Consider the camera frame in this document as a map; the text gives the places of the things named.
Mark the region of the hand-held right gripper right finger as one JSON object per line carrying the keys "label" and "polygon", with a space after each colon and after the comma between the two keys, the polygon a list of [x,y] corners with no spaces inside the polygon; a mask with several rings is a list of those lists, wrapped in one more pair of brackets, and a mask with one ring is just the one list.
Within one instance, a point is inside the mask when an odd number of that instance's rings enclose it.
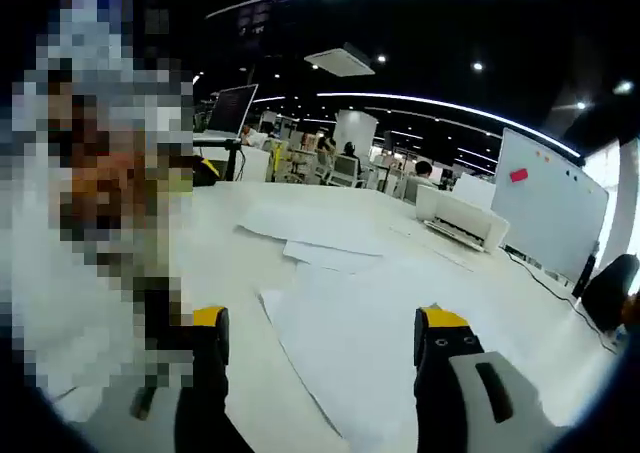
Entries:
{"label": "hand-held right gripper right finger", "polygon": [[534,384],[451,311],[416,310],[414,365],[419,452],[546,452],[561,435]]}

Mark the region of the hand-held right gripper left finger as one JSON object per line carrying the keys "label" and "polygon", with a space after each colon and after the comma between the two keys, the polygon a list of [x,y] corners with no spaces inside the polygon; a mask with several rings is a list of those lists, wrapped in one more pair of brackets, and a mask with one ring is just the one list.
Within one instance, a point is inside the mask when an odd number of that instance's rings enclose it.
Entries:
{"label": "hand-held right gripper left finger", "polygon": [[155,346],[105,390],[93,450],[250,452],[226,413],[228,310],[197,310],[190,324],[162,329]]}

